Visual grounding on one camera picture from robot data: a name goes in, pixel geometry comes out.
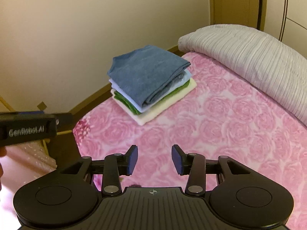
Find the person's left hand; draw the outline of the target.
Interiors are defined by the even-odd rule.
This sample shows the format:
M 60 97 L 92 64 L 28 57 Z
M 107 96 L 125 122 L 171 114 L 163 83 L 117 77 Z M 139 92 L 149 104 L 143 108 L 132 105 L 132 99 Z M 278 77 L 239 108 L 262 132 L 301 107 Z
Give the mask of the person's left hand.
M 7 155 L 6 147 L 4 146 L 0 147 L 0 158 L 5 157 L 6 155 Z M 0 164 L 0 179 L 2 178 L 3 174 L 4 174 L 3 167 Z

